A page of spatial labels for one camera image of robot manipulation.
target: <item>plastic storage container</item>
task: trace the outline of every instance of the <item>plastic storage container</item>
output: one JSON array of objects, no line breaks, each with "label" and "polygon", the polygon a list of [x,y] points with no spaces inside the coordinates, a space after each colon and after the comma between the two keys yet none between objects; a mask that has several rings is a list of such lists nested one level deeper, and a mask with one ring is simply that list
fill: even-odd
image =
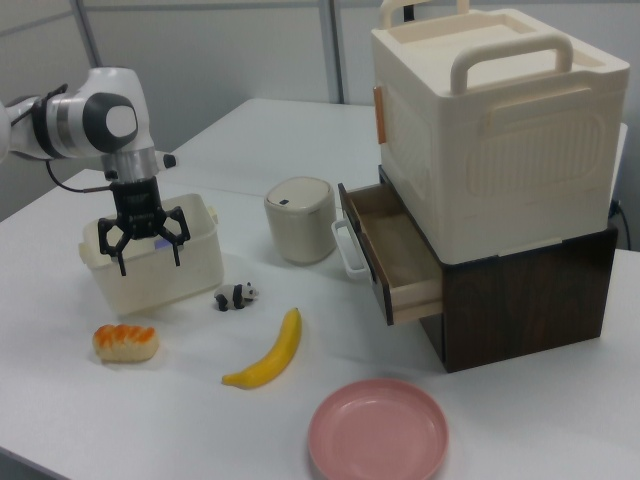
[{"label": "plastic storage container", "polygon": [[[173,248],[161,237],[132,240],[123,251],[127,275],[109,255],[100,253],[98,220],[84,227],[80,257],[111,309],[128,314],[154,308],[208,290],[222,283],[224,268],[217,234],[217,217],[196,194],[183,195],[162,202],[165,210],[182,207],[191,240],[180,250],[180,266],[175,265]],[[165,226],[178,233],[176,222],[167,219]],[[112,229],[107,236],[115,245],[120,232]]]},{"label": "plastic storage container", "polygon": [[294,177],[276,185],[264,199],[273,242],[283,258],[309,264],[336,247],[333,188],[324,180]]},{"label": "plastic storage container", "polygon": [[392,26],[414,3],[373,30],[378,131],[439,259],[604,230],[629,65],[510,9]]}]

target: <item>pink plastic plate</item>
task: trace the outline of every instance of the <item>pink plastic plate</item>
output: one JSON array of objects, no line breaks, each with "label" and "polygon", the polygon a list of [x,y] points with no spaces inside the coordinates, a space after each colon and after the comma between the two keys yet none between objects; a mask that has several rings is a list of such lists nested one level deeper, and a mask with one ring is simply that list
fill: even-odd
[{"label": "pink plastic plate", "polygon": [[410,383],[352,383],[318,407],[309,452],[331,480],[431,477],[444,460],[449,429],[433,398]]}]

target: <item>dark wooden cabinet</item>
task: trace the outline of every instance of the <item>dark wooden cabinet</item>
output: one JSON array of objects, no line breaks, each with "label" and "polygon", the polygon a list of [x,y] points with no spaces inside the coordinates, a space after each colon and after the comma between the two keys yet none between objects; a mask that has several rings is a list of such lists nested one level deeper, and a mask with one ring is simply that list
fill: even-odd
[{"label": "dark wooden cabinet", "polygon": [[614,226],[536,250],[447,265],[382,169],[380,179],[351,192],[339,185],[343,209],[387,323],[420,321],[448,372],[600,336]]}]

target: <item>banana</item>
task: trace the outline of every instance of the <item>banana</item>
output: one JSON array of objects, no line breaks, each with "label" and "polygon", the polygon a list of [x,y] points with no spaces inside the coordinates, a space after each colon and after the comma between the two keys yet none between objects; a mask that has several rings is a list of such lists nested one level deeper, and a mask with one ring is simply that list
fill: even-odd
[{"label": "banana", "polygon": [[270,382],[289,365],[298,349],[301,335],[302,317],[297,308],[292,308],[285,314],[280,327],[280,334],[269,353],[238,373],[224,375],[222,383],[238,388],[251,389]]}]

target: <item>panda figurine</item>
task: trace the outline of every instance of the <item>panda figurine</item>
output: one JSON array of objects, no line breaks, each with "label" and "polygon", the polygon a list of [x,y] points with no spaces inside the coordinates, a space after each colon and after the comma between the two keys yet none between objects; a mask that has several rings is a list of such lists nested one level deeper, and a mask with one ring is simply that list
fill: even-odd
[{"label": "panda figurine", "polygon": [[248,282],[246,285],[222,285],[215,292],[215,299],[221,312],[226,312],[233,306],[236,310],[245,307],[245,303],[252,302],[258,296],[258,291]]}]

